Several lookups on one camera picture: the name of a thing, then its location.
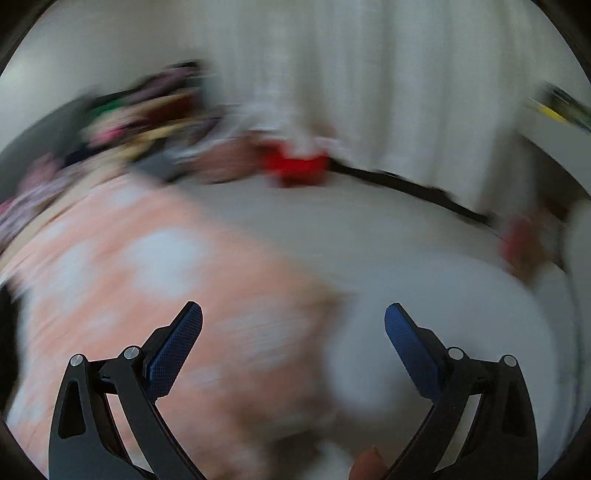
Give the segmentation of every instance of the pillow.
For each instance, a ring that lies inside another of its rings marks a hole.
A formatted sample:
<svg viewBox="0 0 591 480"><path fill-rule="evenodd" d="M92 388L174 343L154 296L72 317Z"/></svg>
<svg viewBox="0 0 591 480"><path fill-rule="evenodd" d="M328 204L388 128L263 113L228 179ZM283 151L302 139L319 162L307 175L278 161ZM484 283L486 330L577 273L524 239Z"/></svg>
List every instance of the pillow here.
<svg viewBox="0 0 591 480"><path fill-rule="evenodd" d="M75 150L92 98L73 100L29 127L0 153L0 203L14 196L29 166L45 154L61 158Z"/></svg>
<svg viewBox="0 0 591 480"><path fill-rule="evenodd" d="M147 173L152 178L165 182L172 182L184 174L184 168L164 151L156 152L132 164L130 169Z"/></svg>
<svg viewBox="0 0 591 480"><path fill-rule="evenodd" d="M245 137L215 145L190 162L202 183L239 180L253 175L260 166L260 150Z"/></svg>

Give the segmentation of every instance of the yellow object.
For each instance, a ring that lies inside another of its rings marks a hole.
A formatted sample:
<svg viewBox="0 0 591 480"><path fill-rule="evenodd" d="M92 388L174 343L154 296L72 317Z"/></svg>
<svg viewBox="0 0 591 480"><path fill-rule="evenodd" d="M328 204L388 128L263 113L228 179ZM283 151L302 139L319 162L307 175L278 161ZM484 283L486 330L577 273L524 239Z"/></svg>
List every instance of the yellow object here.
<svg viewBox="0 0 591 480"><path fill-rule="evenodd" d="M537 111L539 111L540 113L543 113L545 115L548 115L550 118L553 118L554 120L558 120L559 122L562 123L569 123L566 118L564 118L562 115L557 114L556 112L554 112L554 110L552 110L551 108L542 105L539 102L534 102L534 107Z"/></svg>
<svg viewBox="0 0 591 480"><path fill-rule="evenodd" d="M175 120L170 122L168 125L164 125L163 127L154 128L152 130L148 130L147 132L142 132L135 137L135 140L139 141L149 141L149 140L158 140L159 138L166 138L172 135L179 130L182 130L185 127L195 123L194 119L182 119L182 120Z"/></svg>

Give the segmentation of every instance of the wall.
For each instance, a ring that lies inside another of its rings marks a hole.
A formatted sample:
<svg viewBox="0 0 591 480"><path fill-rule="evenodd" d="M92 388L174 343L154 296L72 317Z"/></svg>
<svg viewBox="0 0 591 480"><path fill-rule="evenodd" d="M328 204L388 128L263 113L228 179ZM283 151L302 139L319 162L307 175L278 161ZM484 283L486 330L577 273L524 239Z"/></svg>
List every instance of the wall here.
<svg viewBox="0 0 591 480"><path fill-rule="evenodd" d="M183 0L60 0L33 27L0 76L0 150L21 131L91 88L195 58L183 40Z"/></svg>

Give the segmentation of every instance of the white curtain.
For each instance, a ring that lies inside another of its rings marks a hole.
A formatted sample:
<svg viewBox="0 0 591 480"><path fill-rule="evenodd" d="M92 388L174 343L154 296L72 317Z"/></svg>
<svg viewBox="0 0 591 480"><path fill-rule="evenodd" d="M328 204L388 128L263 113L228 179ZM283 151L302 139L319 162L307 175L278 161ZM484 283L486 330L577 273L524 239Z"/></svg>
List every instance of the white curtain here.
<svg viewBox="0 0 591 480"><path fill-rule="evenodd" d="M542 82L591 103L574 54L531 0L198 3L192 31L223 101L257 102L270 124L334 138L344 163L475 211L502 194L493 187L516 161L517 112Z"/></svg>

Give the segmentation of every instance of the blue gripper pad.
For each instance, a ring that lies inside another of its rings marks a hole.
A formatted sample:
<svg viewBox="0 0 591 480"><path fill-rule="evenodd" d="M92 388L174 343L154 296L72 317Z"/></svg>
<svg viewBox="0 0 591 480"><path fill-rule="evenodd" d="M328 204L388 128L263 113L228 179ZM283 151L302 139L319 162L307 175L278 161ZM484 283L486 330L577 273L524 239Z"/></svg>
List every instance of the blue gripper pad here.
<svg viewBox="0 0 591 480"><path fill-rule="evenodd" d="M437 403L442 391L442 372L424 343L422 331L435 335L430 330L417 327L399 303L388 307L385 324L386 333L419 394Z"/></svg>
<svg viewBox="0 0 591 480"><path fill-rule="evenodd" d="M170 331L166 332L166 339L146 368L145 391L152 402L170 393L202 326L201 307L189 302L170 327L167 327Z"/></svg>

